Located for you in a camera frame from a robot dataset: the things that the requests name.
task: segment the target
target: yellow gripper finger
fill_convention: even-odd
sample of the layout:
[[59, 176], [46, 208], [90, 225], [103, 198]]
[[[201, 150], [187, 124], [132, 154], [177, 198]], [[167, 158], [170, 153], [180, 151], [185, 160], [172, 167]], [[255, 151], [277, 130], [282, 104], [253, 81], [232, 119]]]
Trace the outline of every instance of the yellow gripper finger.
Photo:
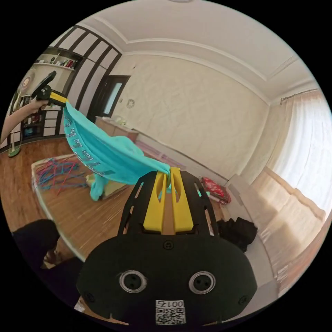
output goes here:
[[165, 210], [166, 178], [166, 174], [157, 172], [143, 223], [143, 227], [146, 231], [162, 232]]
[[193, 229], [193, 219], [191, 217], [186, 192], [181, 178], [180, 169], [170, 168], [173, 204], [173, 224], [175, 233], [189, 232]]

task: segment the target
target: ceiling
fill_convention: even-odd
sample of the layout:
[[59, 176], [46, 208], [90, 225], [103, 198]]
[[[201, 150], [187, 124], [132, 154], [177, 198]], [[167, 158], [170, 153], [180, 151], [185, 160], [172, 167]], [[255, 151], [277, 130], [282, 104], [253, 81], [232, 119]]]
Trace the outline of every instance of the ceiling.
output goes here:
[[224, 73], [267, 104], [317, 88], [297, 54], [275, 33], [238, 11], [204, 0], [134, 0], [80, 25], [123, 54], [182, 58]]

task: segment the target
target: teal cloth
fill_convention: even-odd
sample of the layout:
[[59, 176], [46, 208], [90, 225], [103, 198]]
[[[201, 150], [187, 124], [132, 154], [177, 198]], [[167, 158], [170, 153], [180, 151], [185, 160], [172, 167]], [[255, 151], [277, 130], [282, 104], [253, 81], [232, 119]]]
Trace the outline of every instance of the teal cloth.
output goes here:
[[140, 177], [160, 171], [167, 174], [170, 184], [170, 166], [144, 156], [128, 137], [108, 136], [68, 102], [63, 109], [64, 131], [70, 148], [78, 159], [95, 174], [90, 196], [97, 201], [108, 181], [129, 185]]

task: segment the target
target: red pillow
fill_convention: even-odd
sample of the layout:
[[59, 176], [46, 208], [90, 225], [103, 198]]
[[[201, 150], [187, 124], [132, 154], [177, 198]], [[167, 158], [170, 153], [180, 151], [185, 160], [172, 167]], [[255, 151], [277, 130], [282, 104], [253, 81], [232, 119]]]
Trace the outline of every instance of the red pillow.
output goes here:
[[206, 191], [209, 191], [211, 195], [219, 198], [221, 204], [228, 204], [231, 202], [231, 197], [227, 193], [226, 188], [218, 185], [208, 177], [202, 178], [202, 185]]

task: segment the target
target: crown molding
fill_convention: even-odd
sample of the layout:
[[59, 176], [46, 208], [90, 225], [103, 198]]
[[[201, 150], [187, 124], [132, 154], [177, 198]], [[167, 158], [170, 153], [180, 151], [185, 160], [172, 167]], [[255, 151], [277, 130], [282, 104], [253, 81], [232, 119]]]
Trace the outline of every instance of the crown molding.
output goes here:
[[101, 17], [98, 17], [98, 16], [94, 16], [93, 18], [96, 21], [100, 22], [101, 24], [105, 25], [107, 28], [111, 29], [127, 45], [138, 44], [138, 43], [146, 43], [146, 42], [149, 42], [149, 43], [153, 43], [153, 42], [164, 42], [164, 43], [179, 43], [179, 44], [190, 45], [190, 46], [194, 46], [194, 47], [198, 47], [198, 48], [203, 48], [203, 49], [206, 49], [208, 51], [217, 53], [219, 55], [222, 55], [224, 57], [227, 57], [227, 58], [229, 58], [229, 59], [237, 62], [238, 64], [240, 64], [243, 67], [245, 67], [248, 70], [250, 70], [256, 76], [258, 76], [259, 78], [261, 78], [263, 81], [265, 81], [265, 82], [268, 81], [268, 77], [266, 75], [264, 75], [263, 73], [259, 72], [257, 69], [255, 69], [254, 67], [252, 67], [251, 65], [249, 65], [245, 61], [242, 61], [241, 59], [239, 59], [239, 58], [237, 58], [237, 57], [235, 57], [235, 56], [233, 56], [233, 55], [231, 55], [231, 54], [229, 54], [227, 52], [224, 52], [224, 51], [222, 51], [220, 49], [217, 49], [215, 47], [208, 46], [208, 45], [205, 45], [205, 44], [196, 43], [194, 41], [181, 40], [181, 39], [171, 39], [171, 38], [145, 38], [145, 39], [128, 40], [116, 27], [114, 27], [107, 20], [105, 20], [105, 19], [103, 19]]
[[269, 81], [274, 76], [277, 76], [279, 73], [281, 73], [284, 69], [286, 69], [288, 66], [290, 66], [291, 64], [293, 64], [297, 60], [299, 60], [299, 57], [297, 55], [291, 56], [284, 63], [282, 63], [278, 68], [276, 68], [270, 75], [268, 75], [266, 81]]
[[259, 96], [268, 106], [270, 106], [271, 101], [269, 100], [269, 98], [267, 96], [265, 96], [265, 94], [262, 93], [259, 89], [257, 89], [253, 84], [249, 83], [248, 81], [246, 81], [245, 79], [243, 79], [239, 75], [235, 74], [234, 72], [232, 72], [232, 71], [230, 71], [230, 70], [228, 70], [228, 69], [226, 69], [222, 66], [216, 65], [214, 63], [205, 61], [205, 60], [200, 59], [200, 58], [196, 58], [194, 56], [189, 56], [189, 55], [180, 54], [180, 53], [162, 52], [162, 51], [132, 51], [132, 52], [124, 52], [123, 53], [123, 56], [130, 56], [130, 55], [167, 56], [167, 57], [171, 57], [171, 58], [182, 59], [182, 60], [194, 62], [194, 63], [200, 64], [200, 65], [203, 65], [205, 67], [214, 69], [217, 72], [220, 72], [224, 75], [227, 75], [230, 78], [232, 78], [233, 80], [235, 80], [235, 81], [239, 82], [240, 84], [244, 85], [246, 88], [251, 90], [254, 94]]

